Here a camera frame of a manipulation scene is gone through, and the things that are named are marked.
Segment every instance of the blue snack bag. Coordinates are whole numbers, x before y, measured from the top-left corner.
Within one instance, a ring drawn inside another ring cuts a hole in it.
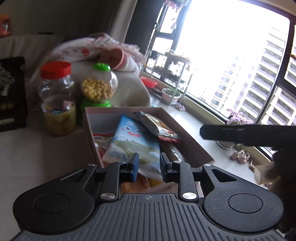
[[[102,160],[107,163],[129,161],[135,152],[140,157],[138,172],[143,176],[162,180],[158,138],[152,135],[141,122],[123,115]]]

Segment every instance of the red lid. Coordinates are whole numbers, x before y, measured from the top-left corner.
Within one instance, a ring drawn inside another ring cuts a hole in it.
[[[45,80],[55,80],[71,74],[71,64],[68,62],[49,62],[41,67],[41,77]]]

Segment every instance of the silver bolt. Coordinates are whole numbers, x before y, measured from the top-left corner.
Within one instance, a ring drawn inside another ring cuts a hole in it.
[[[193,192],[186,192],[186,193],[183,193],[182,197],[187,200],[192,200],[192,199],[196,199],[197,195]]]
[[[106,192],[101,195],[101,198],[105,199],[105,200],[112,200],[115,198],[115,194],[110,193],[110,192]]]

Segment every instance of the white floor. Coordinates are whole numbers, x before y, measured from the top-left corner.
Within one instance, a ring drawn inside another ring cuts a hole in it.
[[[200,127],[203,123],[198,119],[188,112],[182,112],[172,106],[165,105],[154,96],[150,96],[150,100],[154,107],[162,107],[166,110],[208,152],[208,154],[215,160],[215,166],[252,183],[256,183],[254,173],[249,169],[248,163],[239,164],[237,161],[229,159],[234,150],[223,150],[215,141],[204,140],[200,136]]]

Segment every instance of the ribbed gray plate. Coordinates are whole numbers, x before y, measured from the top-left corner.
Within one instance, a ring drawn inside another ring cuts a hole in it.
[[[277,241],[285,239],[274,230],[257,235],[239,235],[222,230],[204,217],[198,205],[181,202],[174,194],[124,194],[117,202],[102,204],[87,224],[74,231],[52,236],[23,231],[14,240]]]

